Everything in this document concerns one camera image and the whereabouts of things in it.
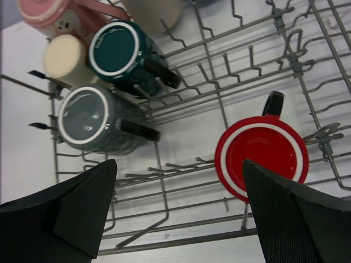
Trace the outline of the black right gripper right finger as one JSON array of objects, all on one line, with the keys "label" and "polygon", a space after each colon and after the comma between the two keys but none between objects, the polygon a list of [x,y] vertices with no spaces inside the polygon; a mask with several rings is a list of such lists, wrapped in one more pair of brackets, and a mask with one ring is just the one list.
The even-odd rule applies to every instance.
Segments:
[{"label": "black right gripper right finger", "polygon": [[350,201],[246,159],[242,167],[266,262],[350,262]]}]

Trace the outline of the red mug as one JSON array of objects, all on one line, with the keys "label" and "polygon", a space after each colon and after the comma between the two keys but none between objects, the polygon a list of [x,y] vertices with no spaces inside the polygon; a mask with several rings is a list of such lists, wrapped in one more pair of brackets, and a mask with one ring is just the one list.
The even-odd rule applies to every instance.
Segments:
[{"label": "red mug", "polygon": [[249,201],[242,166],[245,159],[300,184],[309,170],[309,156],[302,137],[281,121],[284,94],[272,91],[260,116],[244,118],[220,137],[214,154],[217,177],[237,199]]}]

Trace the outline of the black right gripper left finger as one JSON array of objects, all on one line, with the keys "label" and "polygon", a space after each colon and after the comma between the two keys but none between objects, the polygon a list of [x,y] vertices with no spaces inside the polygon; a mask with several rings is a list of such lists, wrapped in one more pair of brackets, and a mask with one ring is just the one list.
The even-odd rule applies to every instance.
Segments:
[{"label": "black right gripper left finger", "polygon": [[1,204],[1,262],[91,262],[114,192],[113,159]]}]

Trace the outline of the grey mug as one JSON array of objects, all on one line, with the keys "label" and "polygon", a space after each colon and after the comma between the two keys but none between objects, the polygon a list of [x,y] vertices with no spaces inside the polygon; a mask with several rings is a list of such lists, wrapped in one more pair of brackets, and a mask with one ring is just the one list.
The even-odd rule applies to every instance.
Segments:
[{"label": "grey mug", "polygon": [[76,88],[58,113],[60,137],[71,147],[93,153],[125,156],[161,133],[148,125],[144,112],[97,84]]}]

